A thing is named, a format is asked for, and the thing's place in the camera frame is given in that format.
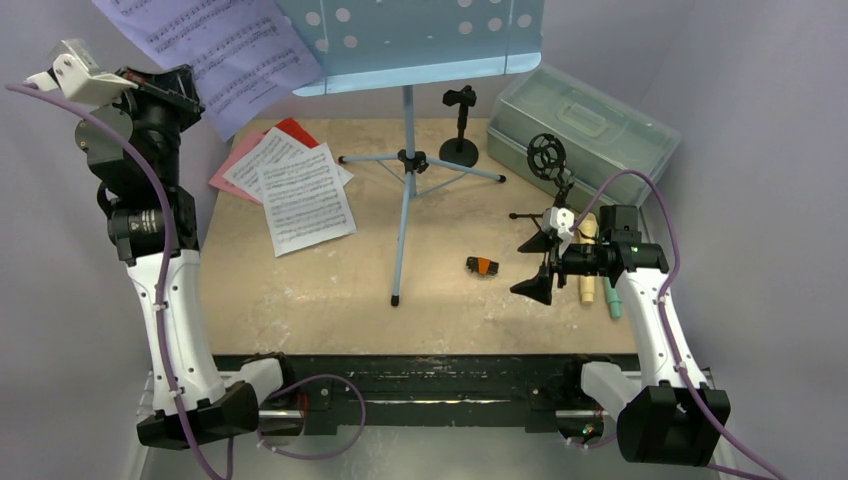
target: orange and black clip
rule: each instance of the orange and black clip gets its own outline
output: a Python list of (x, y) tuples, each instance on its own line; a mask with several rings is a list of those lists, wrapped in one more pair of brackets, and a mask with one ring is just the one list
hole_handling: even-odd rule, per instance
[(472, 272), (479, 273), (480, 275), (492, 276), (498, 273), (498, 262), (493, 262), (488, 258), (468, 257), (468, 260), (465, 261), (465, 266)]

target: table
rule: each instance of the table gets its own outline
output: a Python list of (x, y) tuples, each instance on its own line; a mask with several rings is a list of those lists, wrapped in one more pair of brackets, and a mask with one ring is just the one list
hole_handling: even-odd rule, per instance
[[(278, 120), (256, 120), (236, 136)], [(403, 148), (402, 120), (303, 120), (335, 156)], [(456, 135), (455, 119), (416, 121), (416, 147), (436, 155)], [(476, 168), (499, 184), (467, 176), (410, 203), (401, 305), (389, 304), (403, 184), (376, 163), (348, 164), (345, 187), (358, 232), (274, 257), (260, 205), (220, 193), (202, 249), (201, 302), (215, 354), (634, 353), (628, 320), (612, 320), (598, 280), (595, 303), (579, 303), (577, 279), (547, 307), (509, 293), (532, 277), (541, 256), (516, 248), (535, 232), (510, 212), (542, 212), (552, 198), (486, 152), (486, 121), (469, 120), (480, 147)], [(402, 175), (400, 162), (390, 168)], [(419, 191), (455, 172), (430, 166)], [(500, 263), (496, 277), (465, 268), (468, 256)]]

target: round black base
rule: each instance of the round black base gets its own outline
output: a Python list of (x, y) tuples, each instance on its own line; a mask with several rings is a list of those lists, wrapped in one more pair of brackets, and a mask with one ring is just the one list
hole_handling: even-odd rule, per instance
[(457, 152), (456, 147), (459, 144), (458, 138), (451, 138), (442, 145), (439, 149), (439, 158), (450, 163), (462, 165), (463, 167), (473, 167), (477, 164), (477, 159), (480, 158), (480, 152), (477, 150), (477, 145), (467, 138), (462, 140), (462, 151)]

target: gray floor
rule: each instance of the gray floor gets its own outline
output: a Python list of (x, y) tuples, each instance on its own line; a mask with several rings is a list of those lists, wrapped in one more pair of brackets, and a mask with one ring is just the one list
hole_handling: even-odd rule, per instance
[[(326, 451), (340, 445), (353, 428), (338, 437), (303, 437), (293, 450)], [(567, 448), (555, 434), (526, 434), (520, 428), (369, 427), (341, 457), (297, 461), (256, 448), (256, 437), (236, 440), (234, 480), (507, 480), (627, 479), (707, 480), (706, 469), (628, 464), (616, 445), (583, 453)], [(223, 473), (223, 442), (204, 448)], [(189, 452), (151, 451), (144, 480), (206, 480)]]

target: box handle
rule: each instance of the box handle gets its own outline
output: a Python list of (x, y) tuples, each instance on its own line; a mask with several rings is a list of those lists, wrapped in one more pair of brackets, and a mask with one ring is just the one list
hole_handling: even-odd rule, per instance
[(560, 110), (557, 117), (592, 138), (600, 136), (607, 128), (609, 128), (606, 118), (598, 115), (579, 103), (566, 105), (562, 110)]

